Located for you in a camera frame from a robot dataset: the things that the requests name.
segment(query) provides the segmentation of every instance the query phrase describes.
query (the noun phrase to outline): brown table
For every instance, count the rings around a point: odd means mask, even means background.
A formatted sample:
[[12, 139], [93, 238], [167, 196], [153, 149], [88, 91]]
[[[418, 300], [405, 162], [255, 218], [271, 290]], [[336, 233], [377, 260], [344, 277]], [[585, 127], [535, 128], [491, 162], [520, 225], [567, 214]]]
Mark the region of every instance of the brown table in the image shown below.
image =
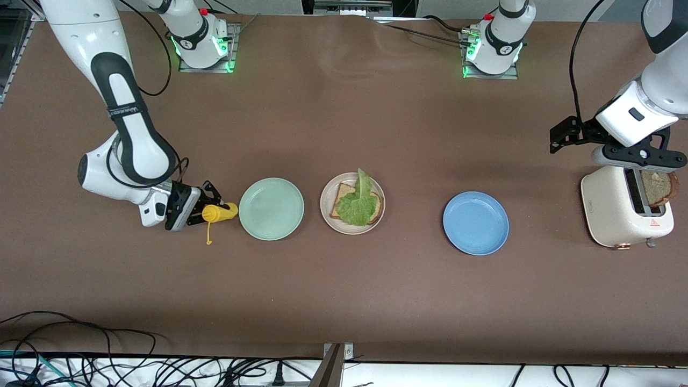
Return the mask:
[[[157, 89], [157, 39], [136, 15], [122, 20], [141, 86]], [[146, 229], [131, 203], [79, 187], [80, 157], [114, 126], [38, 24], [0, 109], [1, 316], [49, 309], [147, 329], [167, 336], [158, 353], [317, 356], [346, 341], [368, 360], [685, 364], [688, 196], [672, 200], [676, 228], [656, 249], [609, 251], [588, 236], [579, 199], [593, 146], [548, 153], [548, 130], [574, 111], [577, 27], [535, 23], [520, 79], [489, 81], [462, 78], [455, 46], [361, 17], [258, 17], [234, 74], [175, 71], [146, 98], [191, 159], [185, 182], [210, 179], [238, 201], [278, 176], [303, 193], [303, 222], [285, 240], [256, 240], [233, 220], [206, 246], [204, 226]], [[576, 68], [585, 117], [652, 58], [639, 25], [592, 23]], [[687, 126], [675, 128], [672, 147], [686, 151]], [[318, 201], [357, 167], [383, 186], [387, 210], [372, 232], [344, 236]], [[504, 248], [488, 257], [442, 232], [445, 204], [469, 190], [509, 216]], [[3, 326], [0, 338], [48, 320]], [[105, 350], [83, 331], [44, 337], [43, 349]], [[147, 348], [123, 341], [116, 351]]]

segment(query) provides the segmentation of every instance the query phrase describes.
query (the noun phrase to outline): cable connector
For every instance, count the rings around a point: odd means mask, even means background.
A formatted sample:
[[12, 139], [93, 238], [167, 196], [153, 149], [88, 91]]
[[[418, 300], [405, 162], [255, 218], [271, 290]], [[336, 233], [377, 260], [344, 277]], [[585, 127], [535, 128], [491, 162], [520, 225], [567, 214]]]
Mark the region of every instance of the cable connector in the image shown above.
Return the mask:
[[277, 363], [277, 371], [275, 371], [275, 380], [272, 381], [273, 386], [284, 386], [284, 376], [282, 376], [282, 361]]

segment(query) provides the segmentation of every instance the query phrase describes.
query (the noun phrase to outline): toast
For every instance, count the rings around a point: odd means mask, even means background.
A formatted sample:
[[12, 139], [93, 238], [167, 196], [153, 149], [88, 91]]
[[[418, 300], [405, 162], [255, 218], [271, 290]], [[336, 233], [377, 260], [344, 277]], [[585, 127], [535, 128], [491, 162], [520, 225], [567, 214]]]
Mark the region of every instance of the toast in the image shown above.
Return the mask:
[[676, 172], [641, 171], [641, 180], [650, 207], [659, 207], [678, 195], [678, 178]]
[[[339, 200], [343, 198], [344, 196], [348, 194], [352, 194], [356, 192], [356, 188], [352, 187], [348, 184], [344, 184], [343, 182], [339, 183], [339, 191], [337, 191], [337, 199], [334, 201], [334, 206], [332, 206], [332, 212], [330, 212], [330, 217], [333, 219], [341, 219], [339, 214], [337, 213], [337, 204], [339, 203]], [[380, 196], [378, 196], [377, 193], [371, 192], [370, 196], [375, 196], [375, 212], [373, 212], [373, 216], [370, 218], [370, 221], [368, 224], [373, 224], [377, 221], [377, 219], [380, 217], [380, 211], [382, 210], [382, 200], [380, 200]]]

